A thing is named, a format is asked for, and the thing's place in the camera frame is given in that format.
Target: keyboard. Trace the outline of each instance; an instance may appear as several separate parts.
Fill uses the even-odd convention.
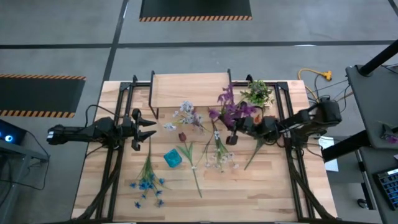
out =
[[[391,210],[398,210],[398,168],[377,173],[374,177]]]

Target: blue cube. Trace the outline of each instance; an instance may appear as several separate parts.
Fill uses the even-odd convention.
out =
[[[182,162],[182,158],[177,150],[172,149],[170,152],[163,156],[169,167],[174,168]]]

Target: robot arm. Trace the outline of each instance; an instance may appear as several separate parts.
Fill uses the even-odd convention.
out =
[[[300,110],[297,114],[282,121],[271,116],[263,117],[259,124],[255,124],[252,117],[236,119],[234,126],[230,129],[232,133],[227,138],[226,144],[237,143],[237,131],[254,138],[264,138],[266,141],[277,140],[281,134],[293,131],[295,136],[300,136],[302,142],[306,142],[310,135],[324,135],[327,128],[336,126],[340,122],[338,103],[322,98],[321,102],[308,109]]]
[[[51,145],[65,144],[68,141],[100,142],[103,145],[115,147],[120,140],[133,137],[131,146],[134,150],[139,151],[139,142],[145,141],[156,133],[156,131],[142,132],[139,130],[139,126],[146,127],[156,124],[156,122],[142,119],[139,109],[132,111],[132,118],[135,122],[127,116],[123,117],[123,121],[119,125],[115,125],[110,117],[101,118],[88,127],[65,127],[58,124],[49,129],[47,142]]]

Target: orange and black striped border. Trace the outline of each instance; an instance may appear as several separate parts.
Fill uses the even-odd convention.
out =
[[[25,116],[36,118],[73,118],[75,113],[62,111],[19,111],[0,110],[0,116]]]
[[[16,74],[0,74],[0,78],[43,78],[43,79],[65,79],[65,80],[86,80],[83,76],[71,75],[16,75]]]
[[[162,16],[143,17],[140,22],[250,21],[252,16]]]

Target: gray floor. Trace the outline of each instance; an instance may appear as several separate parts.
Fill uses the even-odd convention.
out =
[[[335,41],[394,40],[398,17],[388,0],[251,0],[253,21],[140,23],[141,1],[130,0],[120,43],[226,42],[226,41]],[[2,44],[111,44],[122,0],[0,0]],[[130,80],[135,74],[148,80],[157,73],[232,71],[233,79],[248,73],[265,80],[292,80],[301,68],[331,70],[330,82],[320,78],[318,87],[345,80],[345,68],[365,63],[385,45],[323,47],[192,47],[118,49],[110,80]],[[43,191],[24,189],[13,223],[43,223],[70,218],[86,144],[48,146],[47,129],[55,124],[83,125],[84,110],[98,101],[109,49],[0,49],[0,73],[83,75],[87,77],[78,111],[73,119],[1,117],[32,131],[51,154]],[[398,63],[398,57],[388,63]],[[312,73],[303,73],[313,88]],[[334,98],[347,83],[320,92]],[[347,99],[343,122],[330,128],[329,136],[349,136],[363,129],[354,98]],[[27,182],[40,185],[44,168],[32,169]],[[379,222],[376,213],[356,207],[360,186],[331,183],[341,218]]]

